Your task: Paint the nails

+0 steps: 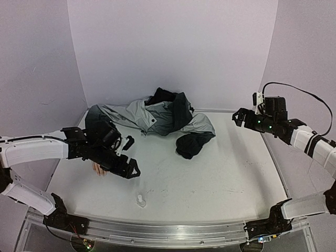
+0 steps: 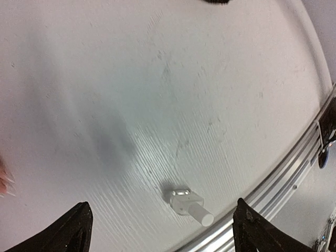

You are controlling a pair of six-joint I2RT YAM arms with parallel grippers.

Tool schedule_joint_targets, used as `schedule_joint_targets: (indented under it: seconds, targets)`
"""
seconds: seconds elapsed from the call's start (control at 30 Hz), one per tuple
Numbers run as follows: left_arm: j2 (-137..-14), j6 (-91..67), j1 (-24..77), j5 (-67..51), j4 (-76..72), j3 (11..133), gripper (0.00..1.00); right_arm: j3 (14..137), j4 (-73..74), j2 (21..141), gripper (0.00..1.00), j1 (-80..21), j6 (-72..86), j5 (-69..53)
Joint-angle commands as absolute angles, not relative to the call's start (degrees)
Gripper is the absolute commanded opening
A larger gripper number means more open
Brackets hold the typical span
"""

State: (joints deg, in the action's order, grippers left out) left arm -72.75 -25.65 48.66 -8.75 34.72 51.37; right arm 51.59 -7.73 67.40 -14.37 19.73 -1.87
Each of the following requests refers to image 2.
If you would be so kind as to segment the clear nail polish bottle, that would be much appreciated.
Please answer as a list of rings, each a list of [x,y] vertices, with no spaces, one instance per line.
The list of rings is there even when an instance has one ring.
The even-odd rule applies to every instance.
[[[204,199],[189,188],[171,188],[165,191],[164,199],[178,215],[188,216],[193,204],[204,206]]]

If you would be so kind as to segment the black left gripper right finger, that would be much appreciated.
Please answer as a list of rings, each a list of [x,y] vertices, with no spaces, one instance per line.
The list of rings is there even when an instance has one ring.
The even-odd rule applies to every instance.
[[[276,228],[242,198],[233,214],[233,233],[236,251],[313,251]]]

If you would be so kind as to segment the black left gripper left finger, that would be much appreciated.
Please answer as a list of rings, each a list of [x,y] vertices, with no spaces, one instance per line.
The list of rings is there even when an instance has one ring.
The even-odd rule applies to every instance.
[[[89,251],[92,227],[91,207],[88,202],[80,202],[47,228],[7,252]]]

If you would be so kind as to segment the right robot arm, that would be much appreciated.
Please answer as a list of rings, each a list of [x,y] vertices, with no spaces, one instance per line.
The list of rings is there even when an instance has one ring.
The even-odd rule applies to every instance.
[[[335,142],[335,95],[332,94],[323,105],[319,117],[318,128],[321,149],[318,154],[319,168],[323,169],[329,158],[329,148]]]

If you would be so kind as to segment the white nail polish brush cap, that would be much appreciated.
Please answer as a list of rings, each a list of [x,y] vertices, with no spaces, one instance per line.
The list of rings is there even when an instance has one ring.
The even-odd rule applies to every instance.
[[[188,213],[203,227],[211,226],[214,221],[214,216],[199,203],[192,203],[188,207]]]

